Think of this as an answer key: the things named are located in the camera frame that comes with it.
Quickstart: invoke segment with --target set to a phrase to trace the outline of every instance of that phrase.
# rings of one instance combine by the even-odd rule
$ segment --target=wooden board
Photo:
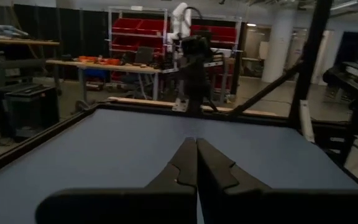
[[[109,97],[109,100],[117,100],[118,102],[122,103],[138,103],[142,105],[157,105],[157,106],[169,106],[173,107],[175,103],[172,102],[164,102],[164,101],[153,101],[153,100],[137,100],[137,99],[130,99],[130,98],[120,98],[120,97]],[[204,110],[212,111],[210,106],[203,106]],[[227,112],[232,110],[232,108],[222,108],[218,107],[218,110],[221,112]],[[257,115],[265,115],[265,116],[278,116],[275,113],[271,112],[264,112],[264,111],[254,111],[254,110],[246,110],[243,112],[244,114],[257,114]]]
[[[58,46],[59,42],[47,40],[25,40],[25,39],[0,39],[0,44],[25,44],[25,45],[52,45]]]
[[[101,70],[112,70],[112,71],[121,71],[121,72],[136,72],[136,73],[160,73],[161,70],[154,69],[151,67],[140,68],[139,66],[133,65],[98,65],[93,63],[83,63],[83,62],[64,62],[61,60],[47,60],[47,63],[55,65],[71,65],[77,66],[79,68],[94,68]]]

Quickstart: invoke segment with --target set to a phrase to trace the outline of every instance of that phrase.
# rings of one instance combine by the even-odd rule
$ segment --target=blue table surface
[[[0,223],[35,223],[37,205],[62,189],[144,187],[187,137],[205,138],[273,188],[358,189],[292,129],[97,110],[0,170]]]

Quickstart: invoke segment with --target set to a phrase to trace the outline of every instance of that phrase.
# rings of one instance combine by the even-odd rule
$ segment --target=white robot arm
[[[190,36],[191,26],[191,10],[186,10],[188,5],[186,3],[180,3],[171,15],[171,28],[172,32],[167,34],[167,43],[172,44],[174,40]],[[168,51],[172,52],[172,47],[168,47]]]

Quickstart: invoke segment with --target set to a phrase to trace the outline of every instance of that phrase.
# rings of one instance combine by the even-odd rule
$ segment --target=table
[[[133,65],[98,65],[93,63],[83,63],[83,62],[65,62],[61,60],[47,60],[47,63],[55,65],[69,65],[76,66],[78,68],[78,78],[83,90],[83,99],[87,102],[86,96],[86,80],[83,75],[83,70],[87,68],[100,69],[100,70],[109,70],[109,71],[118,71],[118,72],[134,72],[142,74],[154,74],[153,82],[153,100],[158,99],[158,74],[161,72],[159,69],[154,69],[151,67],[140,68],[139,66]]]
[[[54,41],[47,41],[47,40],[29,40],[29,39],[0,39],[0,45],[45,45],[45,46],[52,46],[57,47],[59,46],[59,42]],[[41,49],[41,59],[39,58],[32,58],[26,60],[4,60],[0,57],[0,87],[4,86],[6,82],[11,80],[18,80],[18,79],[26,79],[32,77],[6,77],[6,69],[8,68],[24,68],[24,67],[34,67],[34,66],[44,66],[45,59],[44,51]],[[56,49],[53,49],[53,56],[57,57]],[[58,91],[58,94],[62,94],[62,90],[60,88],[59,82],[59,75],[58,75],[58,67],[55,66],[53,70],[53,78],[55,80],[55,86]]]
[[[243,57],[243,58],[241,58],[241,59],[243,59],[243,60],[245,60],[245,61],[250,61],[250,62],[258,62],[258,61],[260,61],[260,60],[257,59],[257,58],[247,58],[247,57]]]
[[[358,189],[294,129],[188,118],[148,107],[96,105],[3,155],[0,161],[10,163],[0,169],[0,223],[34,223],[36,206],[58,190],[144,187],[187,137],[205,138],[272,188]],[[197,213],[202,223],[200,207]]]

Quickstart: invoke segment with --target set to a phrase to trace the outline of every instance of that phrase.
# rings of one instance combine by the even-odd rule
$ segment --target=red storage bin
[[[143,39],[139,42],[139,47],[153,47],[155,53],[162,53],[161,39]]]
[[[211,69],[212,69],[212,72],[217,73],[217,74],[224,73],[224,69],[222,66],[211,67]],[[233,73],[234,73],[234,64],[227,65],[227,74],[233,74]]]
[[[226,80],[226,91],[231,90],[231,83],[232,83],[232,77],[228,76],[227,80]],[[215,89],[220,89],[222,86],[222,81],[223,81],[223,76],[222,75],[217,75],[216,79],[215,79]]]
[[[210,27],[212,32],[212,40],[236,42],[236,28],[233,27]]]
[[[112,82],[121,82],[121,77],[125,75],[125,72],[111,72],[111,81]]]
[[[194,35],[194,31],[196,31],[196,30],[209,30],[209,31],[211,31],[211,27],[210,26],[200,26],[200,25],[191,25],[191,27],[190,27],[190,33],[192,34],[192,35]]]
[[[112,31],[118,33],[135,34],[136,28],[142,22],[142,19],[117,19],[112,25]]]
[[[163,20],[144,19],[137,27],[136,32],[138,34],[162,36],[163,30],[164,30]]]
[[[116,37],[111,43],[112,51],[125,50],[136,51],[139,46],[139,41],[133,37]]]

